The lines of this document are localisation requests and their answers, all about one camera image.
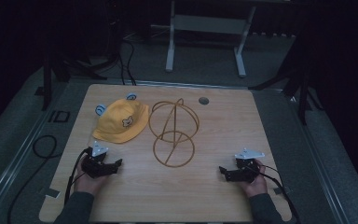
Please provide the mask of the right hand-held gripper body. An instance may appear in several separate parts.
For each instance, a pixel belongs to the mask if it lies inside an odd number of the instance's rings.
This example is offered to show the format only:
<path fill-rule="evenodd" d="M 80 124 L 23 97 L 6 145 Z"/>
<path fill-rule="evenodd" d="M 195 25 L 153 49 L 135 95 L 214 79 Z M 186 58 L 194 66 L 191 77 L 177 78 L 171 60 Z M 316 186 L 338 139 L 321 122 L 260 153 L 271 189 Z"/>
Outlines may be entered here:
<path fill-rule="evenodd" d="M 252 183 L 260 173 L 259 165 L 255 160 L 264 156 L 263 152 L 244 148 L 240 153 L 234 155 L 237 169 L 225 170 L 226 181 Z"/>

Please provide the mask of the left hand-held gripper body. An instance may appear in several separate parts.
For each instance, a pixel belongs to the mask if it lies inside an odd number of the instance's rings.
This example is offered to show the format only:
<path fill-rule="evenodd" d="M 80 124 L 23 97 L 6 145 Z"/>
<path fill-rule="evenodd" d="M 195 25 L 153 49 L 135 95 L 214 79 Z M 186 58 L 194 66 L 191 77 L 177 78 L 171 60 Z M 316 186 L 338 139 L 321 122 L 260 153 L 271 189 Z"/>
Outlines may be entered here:
<path fill-rule="evenodd" d="M 109 148 L 98 141 L 86 150 L 87 156 L 81 163 L 82 170 L 92 178 L 116 174 L 118 168 L 113 163 L 104 163 Z"/>

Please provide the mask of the yellow bucket hat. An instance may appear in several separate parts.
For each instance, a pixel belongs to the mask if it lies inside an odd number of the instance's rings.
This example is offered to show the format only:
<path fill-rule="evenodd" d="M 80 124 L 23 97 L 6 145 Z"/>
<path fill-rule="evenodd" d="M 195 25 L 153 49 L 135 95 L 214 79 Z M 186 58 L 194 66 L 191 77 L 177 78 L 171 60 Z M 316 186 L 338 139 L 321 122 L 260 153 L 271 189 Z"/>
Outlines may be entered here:
<path fill-rule="evenodd" d="M 124 144 L 136 137 L 149 120 L 149 106 L 138 101 L 134 94 L 110 105 L 97 105 L 95 113 L 98 120 L 92 136 L 114 144 Z"/>

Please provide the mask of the gold wire hat stand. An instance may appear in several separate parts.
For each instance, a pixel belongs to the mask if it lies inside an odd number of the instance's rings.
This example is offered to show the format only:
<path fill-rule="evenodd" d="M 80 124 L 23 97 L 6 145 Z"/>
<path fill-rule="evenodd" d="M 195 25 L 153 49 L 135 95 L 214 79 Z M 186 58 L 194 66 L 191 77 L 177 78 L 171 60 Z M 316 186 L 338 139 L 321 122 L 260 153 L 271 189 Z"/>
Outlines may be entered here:
<path fill-rule="evenodd" d="M 193 137 L 200 129 L 197 113 L 183 98 L 160 101 L 152 106 L 148 127 L 156 137 L 152 149 L 155 159 L 170 168 L 189 164 L 196 153 Z"/>

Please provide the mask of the person's right hand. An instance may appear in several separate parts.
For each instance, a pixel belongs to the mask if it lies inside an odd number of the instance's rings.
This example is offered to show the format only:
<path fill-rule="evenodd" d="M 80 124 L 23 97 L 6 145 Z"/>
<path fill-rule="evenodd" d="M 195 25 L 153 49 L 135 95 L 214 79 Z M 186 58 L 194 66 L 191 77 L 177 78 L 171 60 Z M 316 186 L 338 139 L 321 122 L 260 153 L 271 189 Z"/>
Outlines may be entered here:
<path fill-rule="evenodd" d="M 263 174 L 265 173 L 265 167 L 263 163 L 259 160 L 255 160 L 255 163 L 259 167 L 260 175 L 258 175 L 252 183 L 239 183 L 239 186 L 248 198 L 254 197 L 259 194 L 265 194 L 268 192 L 267 181 L 263 177 Z"/>

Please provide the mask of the person's left hand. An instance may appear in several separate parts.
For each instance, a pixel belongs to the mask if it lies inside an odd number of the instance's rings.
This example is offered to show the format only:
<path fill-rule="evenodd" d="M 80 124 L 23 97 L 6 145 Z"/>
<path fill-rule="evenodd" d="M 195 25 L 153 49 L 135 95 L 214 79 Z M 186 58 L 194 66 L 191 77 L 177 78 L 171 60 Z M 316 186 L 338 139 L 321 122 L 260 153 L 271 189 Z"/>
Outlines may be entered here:
<path fill-rule="evenodd" d="M 93 196 L 96 196 L 103 185 L 106 183 L 108 177 L 100 176 L 92 178 L 83 172 L 81 164 L 76 167 L 76 181 L 74 183 L 75 192 L 87 192 Z"/>

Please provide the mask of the black tripod stand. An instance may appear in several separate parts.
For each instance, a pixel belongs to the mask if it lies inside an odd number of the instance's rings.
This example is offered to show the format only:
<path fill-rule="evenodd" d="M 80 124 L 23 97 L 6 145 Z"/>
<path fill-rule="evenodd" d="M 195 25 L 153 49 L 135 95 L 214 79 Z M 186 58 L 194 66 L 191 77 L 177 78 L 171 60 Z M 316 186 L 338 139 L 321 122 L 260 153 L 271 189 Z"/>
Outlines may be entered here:
<path fill-rule="evenodd" d="M 258 85 L 249 87 L 249 90 L 261 91 L 265 88 L 288 79 L 282 93 L 286 97 L 294 97 L 299 92 L 297 115 L 300 122 L 306 125 L 306 109 L 308 96 L 310 95 L 310 75 L 312 72 L 312 59 L 310 48 L 304 38 L 297 36 L 292 47 L 288 50 L 275 77 Z"/>
<path fill-rule="evenodd" d="M 47 34 L 41 36 L 41 44 L 43 50 L 43 86 L 39 87 L 35 94 L 43 97 L 43 111 L 46 111 L 52 102 L 52 75 L 55 75 L 60 82 L 67 82 L 71 77 L 68 67 L 74 67 L 83 76 L 106 80 L 106 77 L 98 75 L 96 71 L 118 61 L 118 55 L 109 55 L 103 63 L 86 66 L 62 52 Z"/>

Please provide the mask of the white metal table frame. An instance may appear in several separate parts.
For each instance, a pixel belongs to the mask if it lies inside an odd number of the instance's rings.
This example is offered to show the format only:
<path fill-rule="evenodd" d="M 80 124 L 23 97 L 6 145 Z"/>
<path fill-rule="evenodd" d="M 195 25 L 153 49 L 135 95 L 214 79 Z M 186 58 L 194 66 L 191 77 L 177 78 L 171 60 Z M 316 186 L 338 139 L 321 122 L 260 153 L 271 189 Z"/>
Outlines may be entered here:
<path fill-rule="evenodd" d="M 262 9 L 249 2 L 170 0 L 169 31 L 165 71 L 170 73 L 190 48 L 227 49 L 236 75 L 247 77 L 255 72 L 251 57 L 261 52 L 285 54 L 292 39 L 268 37 L 251 31 Z"/>

